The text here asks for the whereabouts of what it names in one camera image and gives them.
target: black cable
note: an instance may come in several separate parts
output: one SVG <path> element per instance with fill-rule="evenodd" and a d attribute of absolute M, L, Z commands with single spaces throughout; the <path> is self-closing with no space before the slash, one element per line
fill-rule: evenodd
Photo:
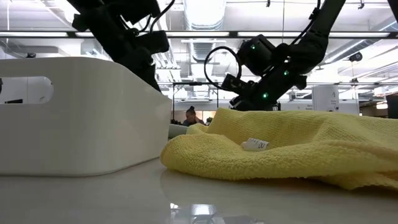
<path fill-rule="evenodd" d="M 241 77 L 242 77 L 242 65 L 241 65 L 241 62 L 240 62 L 240 60 L 239 60 L 239 58 L 238 58 L 238 55 L 236 55 L 236 53 L 235 53 L 231 48 L 229 48 L 229 47 L 227 47 L 227 46 L 216 47 L 216 48 L 214 48 L 213 50 L 211 50 L 211 51 L 209 52 L 209 54 L 206 56 L 205 62 L 203 63 L 203 64 L 204 64 L 204 68 L 205 68 L 205 69 L 204 69 L 205 77 L 206 77 L 207 81 L 209 81 L 213 86 L 219 88 L 220 90 L 231 91 L 231 90 L 227 90 L 227 89 L 225 89 L 225 88 L 223 88 L 223 87 L 217 85 L 215 82 L 213 82 L 213 81 L 209 78 L 209 76 L 207 75 L 207 72 L 206 72 L 206 65 L 207 65 L 207 63 L 208 63 L 208 61 L 209 61 L 209 59 L 210 59 L 210 56 L 212 55 L 212 53 L 216 52 L 217 50 L 221 50 L 221 49 L 227 50 L 229 53 L 231 53 L 231 54 L 234 56 L 235 61 L 236 61 L 236 63 L 238 63 L 238 68 L 239 68 L 238 74 L 236 75 L 236 78 L 237 78 L 237 79 L 241 79 Z"/>
<path fill-rule="evenodd" d="M 150 25 L 150 29 L 149 29 L 150 33 L 154 31 L 154 26 L 155 26 L 156 22 L 173 6 L 174 2 L 175 2 L 175 0 L 172 0 L 170 2 L 170 4 L 155 18 L 152 25 Z"/>
<path fill-rule="evenodd" d="M 139 32 L 144 32 L 144 31 L 149 27 L 150 19 L 151 19 L 151 16 L 148 16 L 148 18 L 147 18 L 147 24 L 145 24 L 145 27 L 142 28 Z"/>
<path fill-rule="evenodd" d="M 321 0 L 318 0 L 317 2 L 317 8 L 316 10 L 319 10 L 319 8 L 321 7 Z M 297 41 L 299 41 L 303 35 L 309 30 L 309 28 L 311 28 L 312 24 L 315 22 L 315 19 L 317 18 L 317 15 L 314 15 L 313 18 L 311 19 L 310 23 L 306 26 L 306 28 L 300 33 L 300 35 L 298 35 L 291 44 L 295 44 Z"/>

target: ceiling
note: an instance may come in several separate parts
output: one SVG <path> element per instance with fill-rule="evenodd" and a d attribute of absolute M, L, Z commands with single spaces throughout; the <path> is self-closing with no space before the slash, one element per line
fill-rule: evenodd
<path fill-rule="evenodd" d="M 195 21 L 210 21 L 215 13 L 222 11 L 221 25 L 218 30 L 239 31 L 298 31 L 308 24 L 308 17 L 316 5 L 316 0 L 271 0 L 270 7 L 267 1 L 257 0 L 184 0 L 189 4 L 194 3 L 193 12 L 185 11 L 183 0 L 176 0 L 171 10 L 166 13 L 157 25 L 158 29 L 189 30 L 194 29 L 187 18 L 195 16 Z M 170 0 L 159 0 L 163 9 Z M 392 12 L 386 0 L 365 0 L 365 6 L 358 9 L 359 0 L 347 0 L 340 13 L 333 31 L 379 31 L 378 26 L 392 18 Z M 64 0 L 0 0 L 0 30 L 40 30 L 40 31 L 74 31 L 71 26 L 74 10 Z M 215 46 L 226 45 L 237 50 L 243 39 L 211 39 Z M 161 83 L 180 81 L 205 81 L 203 64 L 192 59 L 193 44 L 191 39 L 170 39 L 170 52 L 156 55 L 158 66 L 158 81 Z M 292 39 L 270 39 L 274 45 L 291 43 Z M 330 39 L 327 55 L 336 54 L 358 40 Z M 99 54 L 104 52 L 97 49 L 93 39 L 0 39 L 0 46 L 4 48 L 7 57 L 19 57 L 26 53 L 29 47 L 38 51 L 38 57 L 62 57 L 91 54 L 96 49 Z M 353 77 L 358 77 L 360 82 L 398 82 L 397 50 L 398 40 L 380 40 L 361 50 L 364 58 L 360 62 L 339 60 L 335 63 L 321 66 L 308 74 L 309 82 L 349 82 Z M 214 81 L 222 82 L 226 72 L 235 74 L 237 66 L 234 58 L 225 52 L 215 53 L 213 65 L 208 68 L 208 73 Z M 243 68 L 243 80 L 258 80 Z M 359 93 L 361 97 L 372 97 L 372 92 L 377 86 L 367 85 L 353 89 L 351 86 L 341 86 L 341 92 L 348 99 Z M 177 98 L 214 98 L 212 87 L 185 86 L 176 95 Z M 171 97 L 172 91 L 169 84 L 162 85 L 162 91 Z M 310 90 L 292 91 L 298 97 L 306 97 Z M 233 94 L 220 93 L 220 98 L 231 98 Z"/>

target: person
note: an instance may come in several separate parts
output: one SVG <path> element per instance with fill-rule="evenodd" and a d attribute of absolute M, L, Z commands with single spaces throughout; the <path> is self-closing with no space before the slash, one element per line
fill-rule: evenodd
<path fill-rule="evenodd" d="M 182 123 L 182 125 L 184 125 L 184 126 L 189 127 L 196 123 L 201 123 L 201 124 L 205 125 L 205 123 L 197 117 L 197 113 L 195 112 L 195 108 L 193 106 L 191 106 L 187 110 L 187 112 L 185 113 L 185 116 L 187 117 L 187 119 Z"/>

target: ceiling duct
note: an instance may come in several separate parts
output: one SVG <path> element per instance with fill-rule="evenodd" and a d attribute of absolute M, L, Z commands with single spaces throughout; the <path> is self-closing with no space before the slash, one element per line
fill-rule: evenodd
<path fill-rule="evenodd" d="M 397 32 L 398 31 L 398 24 L 394 16 L 386 19 L 384 22 L 380 23 L 379 25 L 375 26 L 370 31 L 380 31 L 380 32 Z M 347 44 L 341 46 L 334 52 L 328 54 L 324 61 L 320 65 L 325 65 L 329 63 L 335 63 L 341 59 L 348 58 L 349 56 L 359 52 L 360 50 L 369 47 L 370 45 L 379 42 L 380 40 L 373 39 L 373 40 L 352 40 Z"/>
<path fill-rule="evenodd" d="M 355 75 L 353 78 L 369 78 L 369 77 L 374 77 L 379 74 L 387 73 L 394 71 L 398 66 L 398 62 L 392 62 L 388 65 L 385 65 L 383 67 L 377 68 L 375 70 L 372 70 L 370 72 L 364 72 L 359 75 Z"/>
<path fill-rule="evenodd" d="M 187 30 L 221 30 L 226 0 L 183 0 L 183 3 Z M 215 45 L 211 42 L 193 42 L 190 44 L 191 56 L 197 62 L 204 62 Z"/>

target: black robotic arm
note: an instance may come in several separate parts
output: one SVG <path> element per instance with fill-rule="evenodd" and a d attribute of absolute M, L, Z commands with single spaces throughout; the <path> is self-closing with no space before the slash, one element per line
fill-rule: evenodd
<path fill-rule="evenodd" d="M 148 16 L 157 18 L 160 11 L 156 0 L 68 0 L 80 13 L 75 15 L 72 26 L 80 31 L 90 30 L 106 53 L 156 90 L 155 64 L 152 55 L 169 50 L 164 30 L 140 35 L 125 22 L 135 24 Z"/>
<path fill-rule="evenodd" d="M 291 45 L 274 47 L 263 35 L 244 43 L 237 53 L 238 60 L 262 78 L 257 83 L 245 83 L 227 75 L 222 88 L 239 95 L 230 101 L 233 108 L 272 110 L 277 100 L 293 86 L 304 89 L 307 78 L 303 74 L 323 60 L 331 28 L 344 3 L 345 0 L 326 0 L 321 8 L 315 8 L 308 31 L 297 44 L 298 39 Z"/>

